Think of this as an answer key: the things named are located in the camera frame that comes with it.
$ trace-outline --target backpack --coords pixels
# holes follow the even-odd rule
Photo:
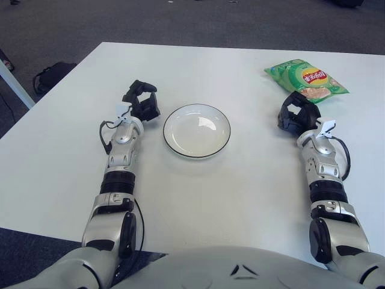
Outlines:
[[[32,79],[32,85],[34,91],[38,95],[45,95],[55,85],[58,84],[72,69],[74,69],[76,63],[58,62],[53,66],[47,67],[42,72],[38,73]]]

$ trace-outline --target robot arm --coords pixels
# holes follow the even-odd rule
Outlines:
[[[150,98],[139,102],[142,92]],[[100,193],[84,230],[82,247],[69,252],[35,278],[10,288],[109,288],[123,258],[135,251],[136,218],[134,209],[135,165],[142,121],[159,116],[156,87],[136,80],[116,107],[117,120],[102,122],[100,138],[108,155]],[[113,124],[115,133],[105,144],[101,130]]]
[[[297,115],[288,111],[290,104],[301,111]],[[321,117],[316,105],[297,92],[287,98],[279,114],[279,127],[300,135],[297,145],[312,201],[310,250],[329,270],[368,288],[385,288],[385,258],[369,252],[368,239],[343,188],[350,156],[346,152],[349,164],[341,176],[336,150],[330,143],[330,139],[337,139],[331,135],[335,126],[335,120]]]

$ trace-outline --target ceramic plate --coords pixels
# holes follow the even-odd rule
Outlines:
[[[230,123],[215,107],[189,104],[170,114],[164,123],[163,136],[176,153],[190,158],[206,158],[227,144]]]

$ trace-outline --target gray carpet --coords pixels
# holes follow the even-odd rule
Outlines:
[[[78,63],[103,41],[385,54],[384,0],[359,8],[330,0],[21,1],[0,2],[0,48],[35,101],[35,74],[58,61]],[[16,120],[26,113],[2,80],[0,94]],[[12,126],[0,100],[0,137]],[[30,278],[79,246],[4,229],[0,244],[0,287]]]

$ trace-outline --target snack bag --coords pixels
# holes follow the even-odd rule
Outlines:
[[[332,95],[349,93],[330,75],[301,59],[266,68],[265,72],[287,91],[296,90],[315,104]]]

